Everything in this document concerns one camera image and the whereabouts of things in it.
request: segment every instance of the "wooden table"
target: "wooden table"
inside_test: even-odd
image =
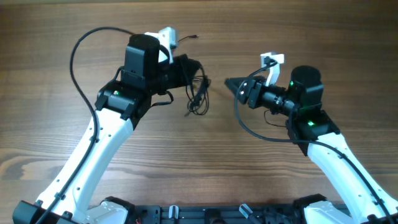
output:
[[[137,205],[292,202],[315,193],[339,202],[297,146],[256,139],[234,118],[225,78],[258,69],[259,54],[268,51],[285,54],[280,86],[298,65],[320,69],[324,109],[365,168],[398,198],[396,6],[294,0],[0,6],[0,222],[10,222],[18,201],[34,202],[85,131],[90,114],[68,63],[78,38],[99,26],[198,34],[176,54],[199,60],[212,84],[205,116],[183,116],[183,88],[172,90],[172,105],[148,111],[111,161],[92,205],[110,195]],[[91,102],[124,63],[127,43],[127,35],[103,31],[80,45],[75,74]],[[286,138],[286,129],[265,124],[263,111],[241,107],[253,130]]]

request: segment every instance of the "white arm segment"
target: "white arm segment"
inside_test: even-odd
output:
[[[355,158],[342,134],[329,133],[318,137],[319,142],[324,142],[346,154],[347,158],[361,171],[377,195],[384,201],[390,214],[397,213],[398,202],[391,198],[366,172],[365,168]],[[367,216],[374,214],[381,218],[386,215],[369,189],[359,178],[351,166],[335,152],[317,144],[309,144],[309,158],[325,173],[331,184],[337,190],[353,217],[353,223],[367,222]]]
[[[62,215],[65,211],[71,212],[73,214],[72,220],[78,223],[91,223],[86,213],[94,189],[120,145],[133,132],[131,120],[121,119],[117,112],[104,108],[101,111],[96,111],[96,114],[99,122],[99,141],[94,145],[83,167],[70,184],[65,193],[65,198],[60,200],[52,210],[53,213],[58,215]],[[65,182],[81,161],[90,144],[93,129],[93,118],[91,118],[85,134],[61,172],[37,198],[37,200],[43,201],[42,208],[49,207],[54,200],[54,195],[65,185]]]

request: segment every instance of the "brown wood surface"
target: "brown wood surface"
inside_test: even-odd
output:
[[[325,86],[324,109],[370,174],[398,198],[398,29],[395,1],[139,2],[0,7],[0,223],[20,200],[34,202],[80,140],[90,114],[72,85],[70,52],[86,31],[133,32],[173,26],[178,54],[199,60],[212,79],[210,110],[184,117],[184,90],[173,105],[152,108],[111,161],[92,199],[135,204],[215,205],[291,202],[321,193],[341,199],[297,146],[261,141],[234,119],[223,85],[259,68],[259,54],[285,53],[279,84],[313,65]],[[124,62],[128,36],[87,38],[75,74],[91,102]],[[241,107],[260,134],[286,138],[265,124],[263,109]],[[269,118],[283,123],[281,116]]]

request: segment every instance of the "white plastic part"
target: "white plastic part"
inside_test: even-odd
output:
[[[170,61],[169,64],[173,63],[173,53],[171,48],[177,47],[178,40],[177,40],[177,32],[175,29],[171,27],[166,27],[159,31],[159,33],[151,33],[146,32],[145,35],[151,35],[157,38],[161,45],[163,45],[169,51]],[[162,51],[159,51],[159,63],[167,60],[167,55],[165,55]]]
[[[122,224],[128,211],[114,202],[102,202],[100,206],[87,211],[84,223],[90,224]]]
[[[266,57],[270,57],[274,59],[278,64],[271,67],[269,69],[269,75],[266,81],[266,86],[274,85],[278,81],[279,73],[280,73],[280,64],[285,63],[285,55],[284,54],[276,54],[274,52],[268,52],[264,54],[260,54],[261,56],[261,67],[264,68],[266,64],[264,63],[264,59]]]
[[[99,122],[99,141],[94,145],[83,167],[70,184],[65,198],[60,200],[52,210],[58,215],[62,215],[64,211],[72,212],[72,220],[78,223],[85,221],[91,196],[112,157],[133,132],[130,119],[127,121],[121,119],[117,112],[104,108],[96,111],[96,114]],[[43,208],[49,207],[55,198],[54,195],[65,185],[81,161],[90,144],[90,137],[93,135],[93,124],[93,118],[91,118],[85,134],[61,172],[37,198],[43,201]]]
[[[304,208],[307,224],[349,224],[354,220],[336,209],[329,201],[321,201],[310,204]]]
[[[342,134],[325,134],[319,136],[318,141],[331,145],[344,153],[364,175],[366,180],[368,180],[377,195],[384,201],[384,205],[387,207],[389,213],[397,213],[396,207],[398,206],[398,202],[391,198],[359,163],[347,146]],[[378,218],[386,216],[380,205],[375,204],[376,199],[371,195],[364,182],[345,159],[342,159],[330,149],[317,144],[309,144],[307,153],[309,158],[321,168],[340,194],[354,219],[354,223],[367,222],[367,216],[372,214]]]

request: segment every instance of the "white bracket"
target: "white bracket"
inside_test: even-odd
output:
[[[172,49],[176,48],[178,45],[177,31],[175,31],[175,29],[171,27],[166,27],[160,30],[159,33],[146,32],[145,35],[151,35],[159,40],[160,44],[163,45],[169,52],[169,58],[170,58],[169,64],[172,64],[173,63]],[[159,51],[159,63],[163,62],[164,60],[167,60],[167,56],[162,51]]]
[[[274,59],[278,64],[271,67],[269,69],[269,75],[266,81],[266,86],[276,84],[278,81],[279,73],[280,73],[280,64],[285,63],[285,55],[284,54],[276,54],[275,52],[268,52],[264,54],[260,54],[261,56],[261,68],[266,66],[264,59],[269,57]]]

